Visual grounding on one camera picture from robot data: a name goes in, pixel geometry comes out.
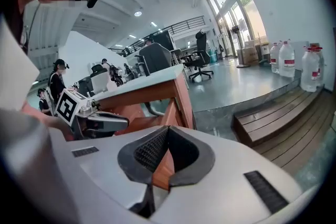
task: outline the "wooden platform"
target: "wooden platform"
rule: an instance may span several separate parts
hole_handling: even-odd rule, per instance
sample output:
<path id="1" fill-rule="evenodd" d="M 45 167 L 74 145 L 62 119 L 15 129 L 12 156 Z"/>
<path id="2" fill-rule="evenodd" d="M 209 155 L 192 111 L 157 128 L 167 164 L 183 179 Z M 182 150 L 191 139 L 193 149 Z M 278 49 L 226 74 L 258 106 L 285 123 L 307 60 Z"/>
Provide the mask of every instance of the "wooden platform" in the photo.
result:
<path id="1" fill-rule="evenodd" d="M 256 108 L 234 115 L 233 129 L 240 142 L 253 147 L 272 139 L 293 125 L 320 96 L 299 87 Z"/>
<path id="2" fill-rule="evenodd" d="M 323 91 L 291 127 L 253 149 L 295 175 L 319 147 L 331 125 L 335 109 L 334 97 Z"/>

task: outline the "wooden desk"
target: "wooden desk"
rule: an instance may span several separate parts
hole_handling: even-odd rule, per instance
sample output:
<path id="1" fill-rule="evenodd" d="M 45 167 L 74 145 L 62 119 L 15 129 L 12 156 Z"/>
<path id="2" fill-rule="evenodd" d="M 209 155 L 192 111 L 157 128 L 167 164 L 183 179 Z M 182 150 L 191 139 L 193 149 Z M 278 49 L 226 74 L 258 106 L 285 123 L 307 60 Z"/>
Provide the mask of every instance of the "wooden desk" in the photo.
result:
<path id="1" fill-rule="evenodd" d="M 113 92 L 97 94 L 93 99 L 99 101 L 103 110 L 128 118 L 130 127 L 134 121 L 142 125 L 138 126 L 139 130 L 164 123 L 192 129 L 193 112 L 183 70 L 183 65 L 166 68 L 148 77 L 129 81 Z M 139 104 L 163 99 L 171 99 L 165 116 L 145 118 Z M 136 129 L 137 127 L 127 131 L 133 132 Z"/>

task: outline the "black cap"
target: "black cap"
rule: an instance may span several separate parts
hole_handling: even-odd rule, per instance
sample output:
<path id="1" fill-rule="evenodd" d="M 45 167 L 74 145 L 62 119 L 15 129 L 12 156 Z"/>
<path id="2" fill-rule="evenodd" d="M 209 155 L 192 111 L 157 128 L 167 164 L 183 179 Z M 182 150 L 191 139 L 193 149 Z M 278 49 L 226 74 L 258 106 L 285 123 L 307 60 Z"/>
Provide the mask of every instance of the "black cap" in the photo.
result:
<path id="1" fill-rule="evenodd" d="M 66 68 L 69 68 L 68 64 L 64 62 L 62 59 L 57 59 L 56 62 L 54 63 L 55 68 L 57 68 L 58 65 L 60 66 L 65 66 Z"/>

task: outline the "railing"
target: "railing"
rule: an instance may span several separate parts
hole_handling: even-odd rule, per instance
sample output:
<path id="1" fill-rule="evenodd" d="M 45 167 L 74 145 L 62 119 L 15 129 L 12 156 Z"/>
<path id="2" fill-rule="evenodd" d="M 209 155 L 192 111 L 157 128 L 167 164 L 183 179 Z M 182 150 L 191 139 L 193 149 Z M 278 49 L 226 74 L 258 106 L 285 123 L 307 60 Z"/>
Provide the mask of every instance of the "railing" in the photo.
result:
<path id="1" fill-rule="evenodd" d="M 156 35 L 165 32 L 165 31 L 169 31 L 169 33 L 171 35 L 176 35 L 178 33 L 181 33 L 183 31 L 187 31 L 189 29 L 193 29 L 199 26 L 203 26 L 205 25 L 204 22 L 204 16 L 199 16 L 199 17 L 195 17 L 189 20 L 185 20 L 183 22 L 168 26 L 166 28 L 161 29 L 160 31 L 156 31 L 142 39 L 148 38 L 148 37 L 155 37 Z M 145 46 L 144 42 L 139 40 L 135 43 L 133 43 L 132 45 L 129 45 L 128 47 L 126 47 L 123 50 L 123 55 L 124 57 L 136 52 L 137 50 L 140 50 L 141 48 L 143 48 Z"/>
<path id="2" fill-rule="evenodd" d="M 124 50 L 122 50 L 122 49 L 109 48 L 109 50 L 112 50 L 112 51 L 116 52 L 116 53 L 119 54 L 120 56 L 124 56 L 124 57 L 126 57 L 125 52 L 124 52 Z"/>

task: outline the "cardboard box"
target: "cardboard box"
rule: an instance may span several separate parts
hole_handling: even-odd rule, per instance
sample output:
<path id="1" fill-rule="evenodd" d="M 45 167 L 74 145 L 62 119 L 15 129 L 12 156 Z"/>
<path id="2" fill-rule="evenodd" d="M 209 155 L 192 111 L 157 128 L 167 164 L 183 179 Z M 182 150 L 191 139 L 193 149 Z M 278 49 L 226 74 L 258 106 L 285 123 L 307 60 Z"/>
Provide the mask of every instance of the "cardboard box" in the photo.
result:
<path id="1" fill-rule="evenodd" d="M 258 60 L 258 53 L 255 47 L 251 47 L 251 48 L 244 48 L 244 49 L 238 49 L 237 50 L 237 54 L 238 54 L 238 61 L 240 64 L 243 63 L 242 61 L 242 56 L 244 59 L 244 64 L 246 65 L 257 65 L 259 63 Z"/>

